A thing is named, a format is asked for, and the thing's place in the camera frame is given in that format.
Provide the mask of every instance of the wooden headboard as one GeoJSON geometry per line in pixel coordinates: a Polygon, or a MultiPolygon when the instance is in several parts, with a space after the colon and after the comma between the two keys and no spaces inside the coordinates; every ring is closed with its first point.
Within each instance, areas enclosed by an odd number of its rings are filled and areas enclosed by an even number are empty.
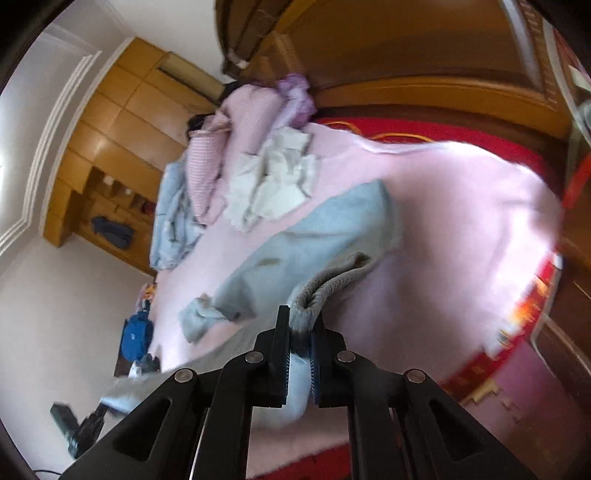
{"type": "Polygon", "coordinates": [[[306,75],[320,109],[405,106],[484,116],[560,141],[571,117],[525,0],[218,0],[226,71],[306,75]]]}

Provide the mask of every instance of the metal screw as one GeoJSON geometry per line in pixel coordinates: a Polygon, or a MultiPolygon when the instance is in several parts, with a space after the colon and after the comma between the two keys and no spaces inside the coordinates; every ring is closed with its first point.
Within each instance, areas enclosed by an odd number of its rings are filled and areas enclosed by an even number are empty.
{"type": "Polygon", "coordinates": [[[408,381],[412,382],[412,383],[423,383],[427,376],[425,375],[424,372],[417,370],[416,368],[413,370],[409,370],[407,372],[407,378],[408,381]]]}
{"type": "Polygon", "coordinates": [[[349,364],[357,357],[355,354],[349,350],[341,350],[339,353],[336,354],[336,359],[339,362],[343,362],[344,364],[349,364]]]}
{"type": "Polygon", "coordinates": [[[188,368],[182,368],[174,374],[174,379],[178,383],[186,383],[193,378],[193,371],[188,368]]]}
{"type": "Polygon", "coordinates": [[[256,350],[252,350],[248,352],[244,358],[250,364],[257,364],[259,362],[262,362],[262,359],[264,359],[265,356],[262,353],[257,352],[256,350]]]}

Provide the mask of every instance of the blue backpack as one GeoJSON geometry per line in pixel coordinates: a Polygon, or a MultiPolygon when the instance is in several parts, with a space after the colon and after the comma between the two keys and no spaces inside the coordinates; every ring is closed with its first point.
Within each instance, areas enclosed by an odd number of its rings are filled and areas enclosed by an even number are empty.
{"type": "Polygon", "coordinates": [[[126,320],[121,337],[121,355],[130,362],[141,360],[152,342],[154,324],[148,320],[150,303],[126,320]]]}

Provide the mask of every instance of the pink blanket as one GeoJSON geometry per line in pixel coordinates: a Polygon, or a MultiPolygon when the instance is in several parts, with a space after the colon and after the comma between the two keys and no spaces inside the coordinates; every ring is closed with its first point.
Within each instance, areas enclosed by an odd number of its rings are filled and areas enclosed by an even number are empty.
{"type": "MultiPolygon", "coordinates": [[[[556,197],[524,167],[455,142],[378,144],[309,124],[320,171],[315,194],[278,222],[251,232],[224,218],[210,226],[175,270],[158,275],[151,353],[163,370],[197,358],[230,337],[225,322],[188,344],[178,313],[217,287],[273,234],[326,199],[382,179],[402,207],[404,242],[346,301],[326,307],[328,327],[348,348],[391,371],[424,369],[443,381],[485,343],[524,294],[552,249],[560,219],[556,197]]],[[[248,475],[268,472],[347,440],[343,412],[308,410],[280,432],[253,432],[248,475]]]]}

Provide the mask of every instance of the white wall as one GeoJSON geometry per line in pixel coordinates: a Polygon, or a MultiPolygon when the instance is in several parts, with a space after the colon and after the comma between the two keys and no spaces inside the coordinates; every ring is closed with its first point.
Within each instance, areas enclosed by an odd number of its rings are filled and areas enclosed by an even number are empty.
{"type": "Polygon", "coordinates": [[[215,0],[108,0],[136,35],[173,51],[222,82],[215,0]]]}
{"type": "Polygon", "coordinates": [[[59,249],[33,240],[0,281],[0,417],[31,468],[72,462],[49,409],[69,403],[81,421],[96,408],[148,280],[73,235],[59,249]]]}
{"type": "Polygon", "coordinates": [[[0,95],[0,272],[43,225],[69,135],[131,40],[103,0],[76,0],[36,39],[0,95]]]}

